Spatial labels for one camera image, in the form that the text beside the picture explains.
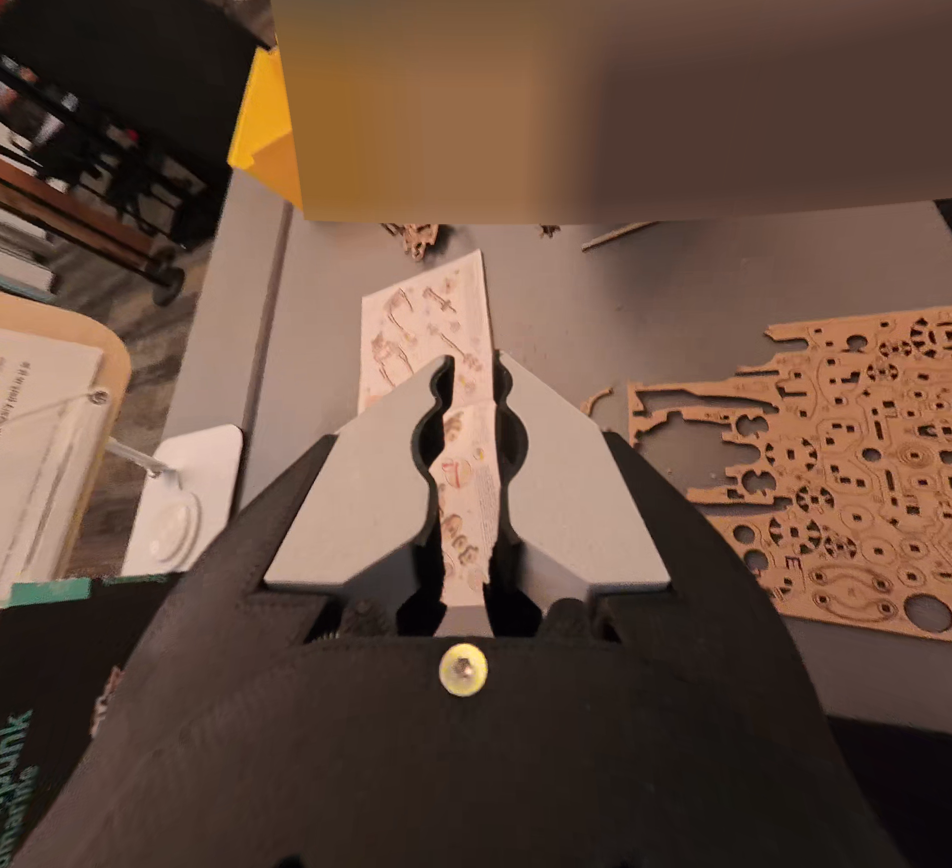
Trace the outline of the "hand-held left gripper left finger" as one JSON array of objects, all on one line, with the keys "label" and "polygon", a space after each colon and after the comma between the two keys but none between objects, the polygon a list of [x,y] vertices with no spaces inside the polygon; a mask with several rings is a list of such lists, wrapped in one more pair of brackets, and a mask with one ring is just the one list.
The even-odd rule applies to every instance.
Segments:
[{"label": "hand-held left gripper left finger", "polygon": [[453,380],[453,358],[437,356],[338,431],[268,567],[269,589],[417,592]]}]

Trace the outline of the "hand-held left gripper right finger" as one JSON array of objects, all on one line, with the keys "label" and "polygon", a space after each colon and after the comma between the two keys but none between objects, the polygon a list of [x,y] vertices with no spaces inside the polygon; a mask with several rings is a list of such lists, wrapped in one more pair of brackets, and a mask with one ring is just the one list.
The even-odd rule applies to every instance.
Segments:
[{"label": "hand-held left gripper right finger", "polygon": [[541,610],[560,600],[663,591],[669,572],[599,426],[508,353],[500,416],[524,452],[506,484],[517,585]]}]

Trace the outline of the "laser-cut wooden parts sheet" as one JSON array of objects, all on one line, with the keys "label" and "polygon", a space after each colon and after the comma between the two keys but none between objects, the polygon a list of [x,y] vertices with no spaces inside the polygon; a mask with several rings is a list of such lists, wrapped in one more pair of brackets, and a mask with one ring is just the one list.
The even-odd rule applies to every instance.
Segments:
[{"label": "laser-cut wooden parts sheet", "polygon": [[950,641],[951,313],[773,325],[728,378],[627,384],[637,446],[679,412],[758,450],[689,488],[781,615]]}]

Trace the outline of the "black model kit box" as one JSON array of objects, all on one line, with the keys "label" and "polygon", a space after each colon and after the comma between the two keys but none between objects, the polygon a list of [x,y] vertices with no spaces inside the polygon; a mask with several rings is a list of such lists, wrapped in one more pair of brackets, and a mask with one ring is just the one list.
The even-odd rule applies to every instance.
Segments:
[{"label": "black model kit box", "polygon": [[180,574],[17,583],[1,611],[1,865],[52,807]]}]

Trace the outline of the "white board stand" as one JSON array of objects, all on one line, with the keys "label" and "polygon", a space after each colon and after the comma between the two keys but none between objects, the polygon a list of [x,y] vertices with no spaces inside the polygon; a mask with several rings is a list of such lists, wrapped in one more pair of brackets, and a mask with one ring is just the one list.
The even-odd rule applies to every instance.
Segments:
[{"label": "white board stand", "polygon": [[113,438],[107,447],[146,472],[121,576],[188,570],[231,517],[243,432],[223,424],[174,436],[152,456]]}]

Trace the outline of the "illustrated instruction booklet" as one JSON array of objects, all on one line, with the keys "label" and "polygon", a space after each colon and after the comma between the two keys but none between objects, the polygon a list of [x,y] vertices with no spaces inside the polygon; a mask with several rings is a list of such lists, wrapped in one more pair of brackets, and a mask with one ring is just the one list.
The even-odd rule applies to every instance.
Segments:
[{"label": "illustrated instruction booklet", "polygon": [[362,413],[435,358],[454,360],[445,447],[430,465],[437,485],[448,608],[483,603],[498,537],[494,349],[482,252],[363,297]]}]

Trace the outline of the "wooden gear assembly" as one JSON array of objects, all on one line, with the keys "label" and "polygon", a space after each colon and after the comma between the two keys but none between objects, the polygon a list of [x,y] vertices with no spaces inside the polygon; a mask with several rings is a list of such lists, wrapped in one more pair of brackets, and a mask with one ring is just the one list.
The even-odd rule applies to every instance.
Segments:
[{"label": "wooden gear assembly", "polygon": [[421,263],[427,250],[435,246],[441,232],[439,224],[381,224],[381,227],[402,243],[405,255]]}]

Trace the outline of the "thin wooden stick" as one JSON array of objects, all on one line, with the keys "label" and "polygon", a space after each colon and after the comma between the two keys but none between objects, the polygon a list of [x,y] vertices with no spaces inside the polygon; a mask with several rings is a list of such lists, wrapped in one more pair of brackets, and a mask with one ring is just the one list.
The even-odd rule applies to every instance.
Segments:
[{"label": "thin wooden stick", "polygon": [[643,222],[634,222],[629,223],[618,228],[612,229],[609,232],[601,234],[598,237],[594,237],[589,241],[581,245],[581,252],[587,253],[599,246],[603,246],[608,243],[615,242],[624,238],[627,235],[638,231],[648,230],[650,228],[656,227],[660,221],[643,221]]}]

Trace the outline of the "wooden board with instruction sheet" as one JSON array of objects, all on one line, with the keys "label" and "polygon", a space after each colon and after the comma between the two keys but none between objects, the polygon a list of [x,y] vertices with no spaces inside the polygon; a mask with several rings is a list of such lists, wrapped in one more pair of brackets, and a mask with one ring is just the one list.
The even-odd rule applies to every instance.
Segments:
[{"label": "wooden board with instruction sheet", "polygon": [[1,298],[1,600],[60,575],[80,532],[131,362],[89,317]]}]

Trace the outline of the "yellow plastic bin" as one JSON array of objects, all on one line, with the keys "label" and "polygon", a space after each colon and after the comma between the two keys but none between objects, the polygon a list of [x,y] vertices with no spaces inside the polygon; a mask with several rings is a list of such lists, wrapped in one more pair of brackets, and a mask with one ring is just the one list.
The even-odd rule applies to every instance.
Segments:
[{"label": "yellow plastic bin", "polygon": [[278,47],[256,49],[228,163],[303,211],[292,118]]}]

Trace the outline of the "black partition panel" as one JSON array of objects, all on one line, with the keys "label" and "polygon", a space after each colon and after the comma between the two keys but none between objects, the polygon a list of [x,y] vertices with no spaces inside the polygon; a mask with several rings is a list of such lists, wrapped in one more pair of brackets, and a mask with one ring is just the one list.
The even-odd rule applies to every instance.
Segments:
[{"label": "black partition panel", "polygon": [[206,0],[12,0],[1,45],[185,160],[226,165],[264,43]]}]

